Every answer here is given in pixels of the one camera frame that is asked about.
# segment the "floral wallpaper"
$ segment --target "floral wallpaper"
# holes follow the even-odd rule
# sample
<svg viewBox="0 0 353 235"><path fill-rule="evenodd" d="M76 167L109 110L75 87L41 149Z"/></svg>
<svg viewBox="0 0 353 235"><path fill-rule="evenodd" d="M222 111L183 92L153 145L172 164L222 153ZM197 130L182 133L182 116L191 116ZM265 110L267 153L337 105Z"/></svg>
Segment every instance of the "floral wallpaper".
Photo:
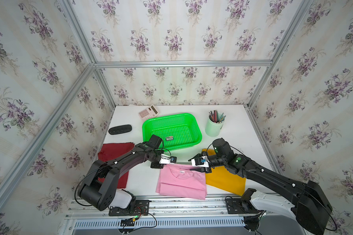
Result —
<svg viewBox="0 0 353 235"><path fill-rule="evenodd" d="M98 61L174 61L270 59L302 0L71 2ZM331 2L311 8L306 31Z"/></svg>
<svg viewBox="0 0 353 235"><path fill-rule="evenodd" d="M330 200L326 233L353 235L353 0L313 2L252 112L284 174Z"/></svg>
<svg viewBox="0 0 353 235"><path fill-rule="evenodd" d="M0 2L0 183L86 66L57 0Z"/></svg>
<svg viewBox="0 0 353 235"><path fill-rule="evenodd" d="M265 67L106 68L117 105L248 103Z"/></svg>
<svg viewBox="0 0 353 235"><path fill-rule="evenodd" d="M0 234L58 233L73 198L71 188L95 160L111 118L94 77L81 92L86 102L81 102L81 93L75 97L0 213Z"/></svg>

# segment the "calculator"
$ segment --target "calculator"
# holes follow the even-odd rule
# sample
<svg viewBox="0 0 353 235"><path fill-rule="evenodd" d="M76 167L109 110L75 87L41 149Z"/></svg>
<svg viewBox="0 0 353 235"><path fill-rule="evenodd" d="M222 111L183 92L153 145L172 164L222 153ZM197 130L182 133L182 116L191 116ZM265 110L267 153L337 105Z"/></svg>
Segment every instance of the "calculator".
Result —
<svg viewBox="0 0 353 235"><path fill-rule="evenodd" d="M140 116L142 121L146 121L148 119L157 117L158 113L159 112L155 108L155 106L151 105L151 106L147 107L146 109L142 110L140 113L138 113L138 115Z"/></svg>

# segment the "folded pink shirt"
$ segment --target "folded pink shirt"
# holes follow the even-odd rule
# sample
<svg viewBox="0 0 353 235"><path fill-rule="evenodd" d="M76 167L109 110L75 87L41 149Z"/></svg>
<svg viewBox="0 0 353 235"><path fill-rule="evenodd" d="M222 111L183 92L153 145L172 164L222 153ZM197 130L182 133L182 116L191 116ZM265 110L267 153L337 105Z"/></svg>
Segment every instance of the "folded pink shirt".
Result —
<svg viewBox="0 0 353 235"><path fill-rule="evenodd" d="M207 195L205 173L190 171L191 168L193 168L191 165L165 165L160 171L156 193L205 200Z"/></svg>

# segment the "pencil holder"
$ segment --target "pencil holder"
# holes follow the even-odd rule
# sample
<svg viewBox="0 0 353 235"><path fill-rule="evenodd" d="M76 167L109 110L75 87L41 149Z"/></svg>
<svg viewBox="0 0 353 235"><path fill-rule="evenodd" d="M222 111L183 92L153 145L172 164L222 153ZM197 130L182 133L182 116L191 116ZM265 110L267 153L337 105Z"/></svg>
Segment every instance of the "pencil holder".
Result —
<svg viewBox="0 0 353 235"><path fill-rule="evenodd" d="M217 112L217 116L221 117L222 113ZM210 137L216 137L220 134L220 131L222 129L222 125L224 124L225 121L221 123L214 123L212 122L209 117L207 120L207 125L205 126L205 133L209 135Z"/></svg>

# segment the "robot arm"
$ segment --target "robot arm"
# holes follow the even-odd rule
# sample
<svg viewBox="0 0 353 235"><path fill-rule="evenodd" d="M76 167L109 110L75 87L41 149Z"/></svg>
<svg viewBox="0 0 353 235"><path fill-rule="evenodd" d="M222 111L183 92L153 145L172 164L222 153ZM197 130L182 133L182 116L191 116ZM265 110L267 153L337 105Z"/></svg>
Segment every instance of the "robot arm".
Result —
<svg viewBox="0 0 353 235"><path fill-rule="evenodd" d="M230 173L258 182L282 196L248 189L240 199L243 211L272 211L295 219L311 233L324 233L332 207L317 183L295 181L259 165L247 156L234 154L229 143L222 138L214 140L212 145L216 155L208 156L207 152L202 152L192 159L196 166L208 162L209 167L200 168L199 171L209 173L212 166L223 165Z"/></svg>
<svg viewBox="0 0 353 235"><path fill-rule="evenodd" d="M147 160L152 162L153 168L163 167L163 150L157 150L161 142L161 138L153 135L149 141L137 144L130 152L115 160L95 161L81 181L78 195L100 211L106 209L113 201L119 177L132 167ZM238 199L240 210L244 213L271 211L295 219L311 233L323 235L332 207L317 183L295 181L262 167L245 155L235 154L222 138L214 140L212 145L216 154L197 154L191 160L198 168L192 170L210 173L211 167L225 166L230 173L258 182L281 195L247 189ZM103 183L98 181L99 177L105 178Z"/></svg>

